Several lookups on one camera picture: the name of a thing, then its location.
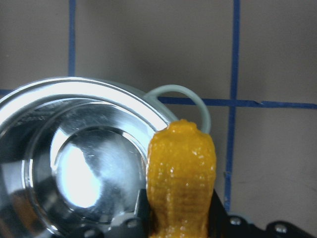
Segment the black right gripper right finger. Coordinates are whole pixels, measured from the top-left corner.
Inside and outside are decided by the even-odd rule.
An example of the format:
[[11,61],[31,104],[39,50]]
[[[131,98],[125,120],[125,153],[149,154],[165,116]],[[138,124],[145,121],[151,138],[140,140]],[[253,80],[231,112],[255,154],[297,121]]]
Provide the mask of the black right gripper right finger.
[[270,222],[259,228],[243,216],[227,213],[214,190],[209,209],[210,238],[314,238],[312,234],[283,220]]

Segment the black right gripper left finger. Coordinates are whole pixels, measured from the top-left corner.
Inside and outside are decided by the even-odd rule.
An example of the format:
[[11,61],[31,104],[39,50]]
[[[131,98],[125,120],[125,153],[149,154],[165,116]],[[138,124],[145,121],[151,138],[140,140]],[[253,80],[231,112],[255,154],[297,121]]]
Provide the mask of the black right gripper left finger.
[[138,191],[134,211],[113,218],[109,225],[86,226],[85,238],[147,238],[150,231],[150,206],[145,189]]

